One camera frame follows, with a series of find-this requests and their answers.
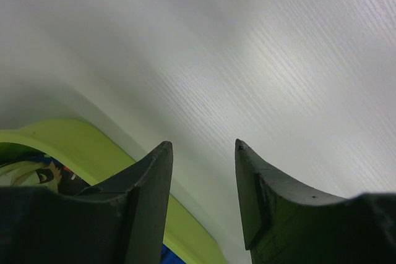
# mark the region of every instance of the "blue fabric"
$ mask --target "blue fabric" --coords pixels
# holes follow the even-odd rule
[[[162,245],[161,264],[185,264],[174,252],[172,252],[165,244]]]

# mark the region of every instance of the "green curved object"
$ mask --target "green curved object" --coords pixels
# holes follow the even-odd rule
[[[0,164],[35,150],[56,158],[90,185],[135,163],[97,128],[75,119],[52,119],[16,130],[0,130]],[[172,195],[163,241],[188,264],[226,263],[214,238]]]

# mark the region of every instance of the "white panel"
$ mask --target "white panel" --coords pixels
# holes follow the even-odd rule
[[[172,193],[248,262],[237,137],[318,189],[396,190],[395,13],[396,0],[0,0],[0,128],[79,117],[135,158],[171,140]]]

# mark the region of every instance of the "white wood-grain surface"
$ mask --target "white wood-grain surface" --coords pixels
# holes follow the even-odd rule
[[[77,117],[248,263],[233,146],[351,197],[396,190],[396,0],[0,0],[0,129]]]

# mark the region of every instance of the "black plastic part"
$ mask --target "black plastic part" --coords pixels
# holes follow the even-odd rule
[[[0,187],[0,263],[158,264],[172,165],[163,142],[78,196]]]
[[[396,195],[345,200],[235,148],[245,246],[258,263],[396,263]]]

